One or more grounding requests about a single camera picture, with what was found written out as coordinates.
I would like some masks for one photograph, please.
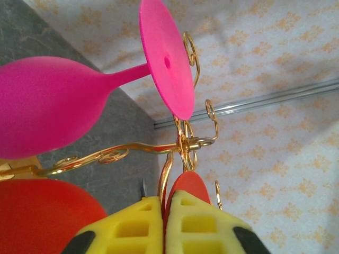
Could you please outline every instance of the gray countertop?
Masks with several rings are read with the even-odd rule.
[[[30,56],[59,56],[92,68],[56,31],[21,0],[0,0],[0,65]],[[116,89],[88,134],[54,152],[39,155],[44,168],[69,156],[85,156],[127,142],[153,143],[153,120],[122,90]],[[142,178],[149,194],[156,193],[157,157],[131,151],[120,161],[89,164],[53,178],[73,183],[92,194],[111,214],[141,198]]]

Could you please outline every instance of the silver rod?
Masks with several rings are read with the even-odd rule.
[[[339,91],[339,78],[330,80],[323,83],[308,85],[300,88],[290,89],[283,92],[277,92],[270,95],[265,95],[257,98],[246,99],[243,101],[228,103],[218,107],[215,107],[216,115],[228,115],[233,113],[239,113],[243,111],[253,110],[255,108],[270,106],[277,103],[286,101],[292,101],[296,99],[303,99],[320,94],[338,92]],[[199,110],[193,113],[190,118],[190,122],[208,119],[205,110]],[[166,118],[154,123],[154,129],[161,129],[168,126],[172,126],[173,118]]]

